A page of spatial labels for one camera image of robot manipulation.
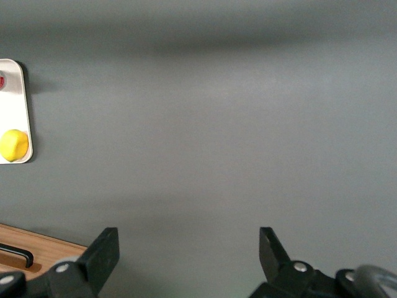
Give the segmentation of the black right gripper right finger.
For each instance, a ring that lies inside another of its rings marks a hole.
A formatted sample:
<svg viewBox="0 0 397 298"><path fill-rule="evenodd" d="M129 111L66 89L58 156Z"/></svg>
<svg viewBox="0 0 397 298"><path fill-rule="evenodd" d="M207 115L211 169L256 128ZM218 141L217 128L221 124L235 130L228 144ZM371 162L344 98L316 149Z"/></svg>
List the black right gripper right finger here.
<svg viewBox="0 0 397 298"><path fill-rule="evenodd" d="M259 260L266 281L251 297L337 297L335 280L304 261L292 260L274 230L259 230Z"/></svg>

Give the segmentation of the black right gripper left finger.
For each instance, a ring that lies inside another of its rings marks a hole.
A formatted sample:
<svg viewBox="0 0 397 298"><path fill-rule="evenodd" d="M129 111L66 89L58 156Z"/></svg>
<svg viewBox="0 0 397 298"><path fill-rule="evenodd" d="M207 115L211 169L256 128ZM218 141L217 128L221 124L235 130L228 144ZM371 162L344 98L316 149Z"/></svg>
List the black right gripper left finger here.
<svg viewBox="0 0 397 298"><path fill-rule="evenodd" d="M107 227L75 261L29 282L30 297L97 297L120 258L118 228Z"/></svg>

